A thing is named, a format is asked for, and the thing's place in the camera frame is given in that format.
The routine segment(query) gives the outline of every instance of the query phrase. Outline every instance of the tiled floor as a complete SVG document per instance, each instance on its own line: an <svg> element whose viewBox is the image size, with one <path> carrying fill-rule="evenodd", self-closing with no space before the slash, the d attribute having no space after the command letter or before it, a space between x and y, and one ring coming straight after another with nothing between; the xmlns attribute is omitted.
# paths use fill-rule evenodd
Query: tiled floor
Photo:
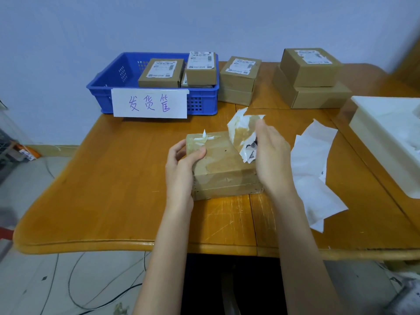
<svg viewBox="0 0 420 315"><path fill-rule="evenodd" d="M68 158L50 157L19 165L0 185L0 225L13 224L66 166ZM8 242L0 240L0 253ZM0 313L4 315L78 315L107 303L144 278L149 254L113 251L23 255L11 248L0 262ZM396 294L373 261L326 262L333 283L352 314L379 314ZM92 315L130 315L141 286ZM122 312L115 310L121 304Z"/></svg>

